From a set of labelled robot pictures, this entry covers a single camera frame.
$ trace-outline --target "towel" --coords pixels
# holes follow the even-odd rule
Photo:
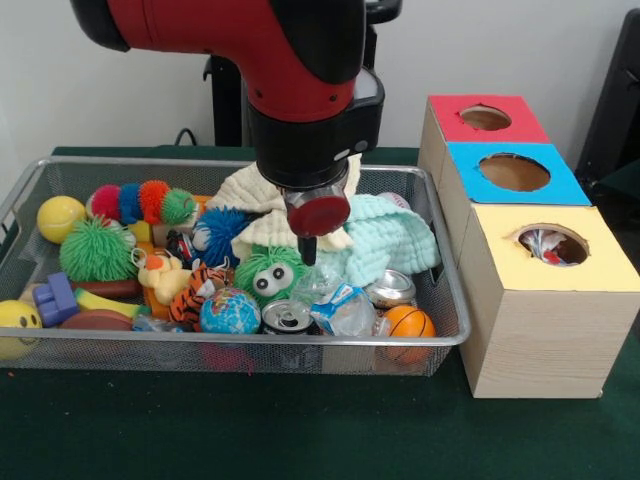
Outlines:
[[[353,245],[340,252],[319,252],[318,263],[352,285],[369,285],[387,268],[413,275],[440,263],[435,236],[422,217],[385,198],[355,195],[345,230]]]
[[[345,186],[347,198],[353,197],[360,182],[360,160],[362,155],[349,158],[349,174]],[[244,212],[267,213],[252,222],[233,239],[233,254],[244,261],[251,256],[253,245],[297,248],[298,239],[287,222],[286,207],[278,189],[260,175],[252,163],[227,177],[220,190],[207,202],[207,208],[236,208]],[[320,237],[318,249],[337,252],[353,246],[353,240],[343,228]]]

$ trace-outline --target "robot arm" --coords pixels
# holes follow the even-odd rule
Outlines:
[[[315,238],[344,224],[353,153],[374,148],[384,102],[361,68],[365,0],[71,0],[96,43],[215,54],[247,82],[262,175],[283,190],[306,263]]]

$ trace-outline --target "mint green towel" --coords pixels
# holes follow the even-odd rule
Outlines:
[[[334,269],[345,282],[363,287],[387,268],[407,275],[440,263],[436,239],[417,213],[372,195],[355,195],[345,230],[354,246],[340,252],[318,252],[318,262]]]

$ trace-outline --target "green spiky toy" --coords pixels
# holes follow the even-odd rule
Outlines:
[[[173,188],[162,202],[162,220],[167,225],[180,225],[193,216],[196,201],[189,192]]]
[[[102,217],[76,222],[60,247],[60,266],[73,282],[112,282],[136,276],[126,230]]]
[[[264,308],[289,298],[308,268],[293,248],[254,245],[251,256],[236,269],[233,285],[250,293]]]

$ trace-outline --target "metal mesh tray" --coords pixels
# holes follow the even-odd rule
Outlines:
[[[106,183],[166,180],[213,195],[245,162],[53,157],[32,164],[0,206],[0,299],[17,299],[31,283],[60,271],[59,247],[36,227],[40,205],[55,195],[81,201]],[[358,193],[402,195],[431,225],[443,263],[414,276],[418,305],[436,338],[353,338],[202,333],[0,329],[0,367],[212,372],[432,375],[470,331],[466,301],[431,177],[413,167],[364,166]],[[2,359],[3,342],[33,344]],[[402,361],[391,361],[401,358]]]

